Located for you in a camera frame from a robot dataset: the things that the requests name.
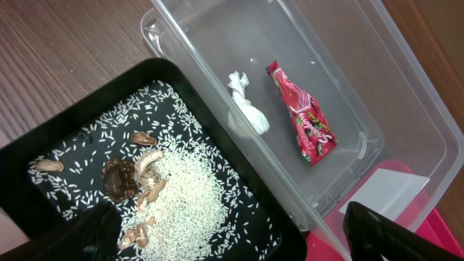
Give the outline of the white tissue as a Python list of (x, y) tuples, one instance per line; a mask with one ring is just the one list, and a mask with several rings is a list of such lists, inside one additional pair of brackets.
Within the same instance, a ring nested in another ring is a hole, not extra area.
[(251, 123), (252, 127), (259, 135), (266, 133), (270, 124), (266, 116), (254, 107), (250, 100), (246, 99), (245, 88), (249, 85), (247, 74), (244, 72), (240, 75), (239, 72), (232, 72), (229, 76), (228, 87), (232, 90), (232, 100), (236, 103), (239, 109), (244, 113), (246, 119)]

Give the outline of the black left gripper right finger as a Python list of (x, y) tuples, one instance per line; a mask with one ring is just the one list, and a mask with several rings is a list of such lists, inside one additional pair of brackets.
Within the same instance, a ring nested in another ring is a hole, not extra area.
[(359, 202), (349, 202), (343, 221), (353, 261), (463, 261)]

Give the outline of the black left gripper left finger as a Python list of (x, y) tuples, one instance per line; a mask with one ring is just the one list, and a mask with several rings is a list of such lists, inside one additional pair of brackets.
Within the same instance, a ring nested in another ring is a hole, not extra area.
[(113, 260), (122, 218), (110, 203), (98, 203), (52, 231), (1, 254), (1, 261)]

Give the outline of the red candy wrapper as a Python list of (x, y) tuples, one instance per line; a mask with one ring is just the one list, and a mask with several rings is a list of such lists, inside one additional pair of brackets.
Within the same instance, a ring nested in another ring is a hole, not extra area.
[(266, 71), (289, 111), (301, 155), (311, 167), (316, 165), (339, 143), (318, 100), (292, 82), (277, 61), (270, 63)]

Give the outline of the rice and food scraps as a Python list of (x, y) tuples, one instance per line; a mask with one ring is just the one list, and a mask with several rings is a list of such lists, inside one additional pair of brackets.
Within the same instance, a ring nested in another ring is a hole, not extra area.
[[(165, 182), (127, 196), (105, 189), (104, 171), (130, 170), (153, 150)], [(273, 220), (206, 134), (174, 88), (156, 80), (120, 100), (28, 163), (34, 185), (66, 220), (102, 202), (122, 218), (118, 260), (264, 260), (281, 242)]]

